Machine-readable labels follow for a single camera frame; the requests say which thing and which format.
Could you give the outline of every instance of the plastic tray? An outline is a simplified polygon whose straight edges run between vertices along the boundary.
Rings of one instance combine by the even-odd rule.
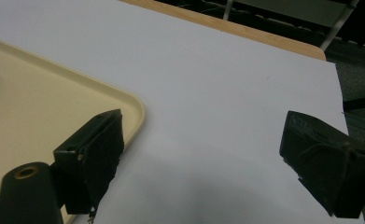
[[[0,42],[0,184],[19,165],[52,164],[58,145],[94,115],[115,108],[128,146],[145,118],[135,96]]]

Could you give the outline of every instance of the white sheet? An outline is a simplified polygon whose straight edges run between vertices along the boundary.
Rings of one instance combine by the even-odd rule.
[[[363,223],[278,154],[288,110],[346,132],[334,64],[115,0],[0,0],[0,39],[146,105],[95,223]]]

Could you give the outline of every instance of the tray rim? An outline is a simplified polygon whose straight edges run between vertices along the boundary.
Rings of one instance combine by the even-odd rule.
[[[147,115],[146,109],[145,109],[144,104],[134,93],[116,88],[101,80],[98,80],[93,77],[89,77],[88,75],[82,74],[74,69],[65,67],[65,66],[55,63],[51,60],[48,60],[41,56],[33,54],[30,51],[12,46],[2,40],[0,40],[0,50],[2,50],[3,52],[9,53],[13,56],[16,56],[19,59],[22,59],[26,62],[33,63],[40,67],[45,67],[47,70],[59,71],[59,72],[61,72],[58,74],[59,76],[70,79],[70,80],[74,80],[79,85],[83,85],[83,83],[90,82],[92,84],[91,88],[94,90],[101,90],[101,92],[103,92],[107,95],[110,95],[109,93],[112,93],[114,91],[118,91],[118,92],[122,93],[125,97],[130,98],[130,101],[134,102],[136,104],[138,111],[140,113],[140,116],[139,116],[139,120],[137,121],[135,127],[133,127],[133,129],[132,129],[132,133],[128,136],[124,136],[124,145],[125,145],[124,151],[127,150],[128,146],[135,139],[135,137],[138,135],[139,131],[141,130],[142,126],[144,125],[145,118]]]

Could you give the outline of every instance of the wooden table edge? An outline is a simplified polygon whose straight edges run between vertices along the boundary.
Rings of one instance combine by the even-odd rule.
[[[185,21],[195,22],[233,35],[258,41],[280,49],[292,51],[311,58],[326,61],[325,53],[319,47],[289,39],[280,35],[270,34],[230,21],[224,21],[198,12],[174,7],[154,0],[120,0],[131,5],[147,8]]]

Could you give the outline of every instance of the table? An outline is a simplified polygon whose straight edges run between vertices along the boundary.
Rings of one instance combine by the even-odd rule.
[[[96,223],[362,223],[278,155],[288,110],[347,131],[334,64],[115,0],[0,0],[0,39],[144,102]]]

